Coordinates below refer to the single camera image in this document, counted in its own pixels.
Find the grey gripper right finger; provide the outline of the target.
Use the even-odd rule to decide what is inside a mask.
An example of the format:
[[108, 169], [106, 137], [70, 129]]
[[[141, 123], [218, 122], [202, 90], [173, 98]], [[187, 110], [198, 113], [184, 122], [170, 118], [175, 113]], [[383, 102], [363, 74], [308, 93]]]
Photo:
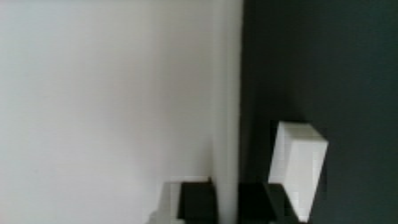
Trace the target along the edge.
[[237, 185], [237, 224], [307, 224], [298, 220], [280, 184]]

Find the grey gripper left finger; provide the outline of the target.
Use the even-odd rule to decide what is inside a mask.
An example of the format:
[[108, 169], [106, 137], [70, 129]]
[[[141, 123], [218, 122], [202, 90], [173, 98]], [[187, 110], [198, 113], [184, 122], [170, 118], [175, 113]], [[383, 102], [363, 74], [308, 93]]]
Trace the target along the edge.
[[180, 184], [177, 218], [184, 224], [216, 224], [216, 195], [209, 182]]

